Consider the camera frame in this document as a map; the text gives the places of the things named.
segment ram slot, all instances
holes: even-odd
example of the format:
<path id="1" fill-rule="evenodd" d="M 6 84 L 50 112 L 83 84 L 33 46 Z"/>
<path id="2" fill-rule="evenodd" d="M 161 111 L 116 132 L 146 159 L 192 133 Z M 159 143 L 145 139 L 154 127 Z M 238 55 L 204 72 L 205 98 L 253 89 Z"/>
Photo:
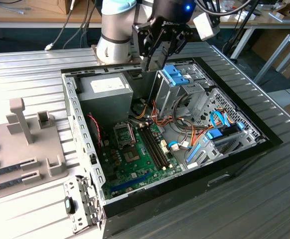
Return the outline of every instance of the ram slot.
<path id="1" fill-rule="evenodd" d="M 169 163 L 166 160 L 166 157 L 164 156 L 162 149 L 156 143 L 155 138 L 151 133 L 151 130 L 149 128 L 145 129 L 145 134 L 148 136 L 148 138 L 151 140 L 152 144 L 154 145 L 155 151 L 156 151 L 158 158 L 160 159 L 162 165 L 167 167 L 169 165 Z"/>
<path id="2" fill-rule="evenodd" d="M 150 152 L 158 169 L 162 169 L 164 166 L 167 167 L 169 163 L 167 162 L 165 156 L 163 155 L 160 147 L 156 143 L 149 128 L 141 129 L 141 137 L 145 141 L 145 146 Z"/>
<path id="3" fill-rule="evenodd" d="M 154 163 L 155 163 L 155 166 L 157 169 L 161 169 L 163 166 L 161 165 L 160 163 L 160 160 L 157 158 L 155 152 L 154 152 L 154 149 L 153 147 L 151 146 L 151 143 L 150 141 L 147 139 L 147 137 L 145 136 L 145 132 L 143 131 L 143 129 L 140 130 L 140 136 L 143 140 L 143 142 L 145 143 L 145 147 L 146 149 L 148 150 L 151 158 L 153 159 Z"/>

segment orange wire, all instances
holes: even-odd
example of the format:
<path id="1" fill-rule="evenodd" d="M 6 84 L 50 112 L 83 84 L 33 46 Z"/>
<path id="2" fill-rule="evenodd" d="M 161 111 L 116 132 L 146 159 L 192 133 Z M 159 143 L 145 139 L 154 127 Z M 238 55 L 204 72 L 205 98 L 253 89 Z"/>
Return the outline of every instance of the orange wire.
<path id="1" fill-rule="evenodd" d="M 209 130 L 209 129 L 213 128 L 213 127 L 214 127 L 214 126 L 211 125 L 211 126 L 208 127 L 207 129 L 204 129 L 202 132 L 200 132 L 200 134 L 198 135 L 198 138 L 195 140 L 193 146 L 197 143 L 197 141 L 200 139 L 200 137 L 202 136 L 202 134 L 203 134 L 204 132 L 206 132 L 207 130 Z"/>

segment yellow wire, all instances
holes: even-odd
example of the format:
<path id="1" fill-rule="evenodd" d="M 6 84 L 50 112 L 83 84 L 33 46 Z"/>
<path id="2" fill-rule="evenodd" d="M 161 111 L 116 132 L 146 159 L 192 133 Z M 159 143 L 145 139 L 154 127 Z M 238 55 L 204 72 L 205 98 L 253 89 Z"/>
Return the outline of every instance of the yellow wire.
<path id="1" fill-rule="evenodd" d="M 146 112 L 146 108 L 147 108 L 147 105 L 145 105 L 142 114 L 141 114 L 140 116 L 136 116 L 135 118 L 136 118 L 136 119 L 141 119 L 141 118 L 143 118 L 143 116 L 145 115 L 145 112 Z"/>

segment red wire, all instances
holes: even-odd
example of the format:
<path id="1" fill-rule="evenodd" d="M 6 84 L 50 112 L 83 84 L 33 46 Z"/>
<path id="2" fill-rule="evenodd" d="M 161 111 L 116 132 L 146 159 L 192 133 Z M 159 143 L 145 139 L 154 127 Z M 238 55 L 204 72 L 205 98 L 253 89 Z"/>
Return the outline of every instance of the red wire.
<path id="1" fill-rule="evenodd" d="M 98 145 L 99 145 L 99 148 L 101 148 L 101 134 L 100 134 L 99 125 L 97 124 L 96 120 L 91 115 L 87 115 L 87 116 L 90 117 L 94 121 L 94 123 L 96 125 L 97 132 L 98 132 L 98 137 L 99 137 L 99 143 L 98 143 Z"/>

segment white cable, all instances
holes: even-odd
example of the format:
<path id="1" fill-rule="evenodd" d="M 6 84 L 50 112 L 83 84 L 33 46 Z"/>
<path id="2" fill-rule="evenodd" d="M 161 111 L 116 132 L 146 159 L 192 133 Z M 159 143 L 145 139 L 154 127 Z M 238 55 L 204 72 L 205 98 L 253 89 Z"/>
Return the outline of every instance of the white cable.
<path id="1" fill-rule="evenodd" d="M 75 0 L 72 0 L 72 2 L 71 2 L 71 6 L 70 6 L 69 14 L 68 14 L 68 16 L 67 16 L 67 18 L 66 18 L 66 21 L 65 21 L 65 23 L 64 23 L 64 25 L 63 25 L 63 27 L 62 27 L 60 33 L 59 33 L 59 35 L 56 37 L 56 39 L 55 39 L 52 43 L 48 44 L 48 45 L 44 48 L 45 51 L 49 51 L 49 50 L 51 50 L 52 47 L 54 46 L 54 44 L 55 44 L 55 43 L 57 42 L 57 40 L 60 38 L 60 36 L 61 36 L 61 34 L 62 34 L 62 32 L 63 32 L 65 26 L 66 26 L 67 23 L 69 22 L 69 19 L 70 19 L 70 16 L 71 16 L 71 14 L 72 14 L 72 10 L 73 10 L 73 7 L 74 7 L 74 3 L 75 3 Z"/>

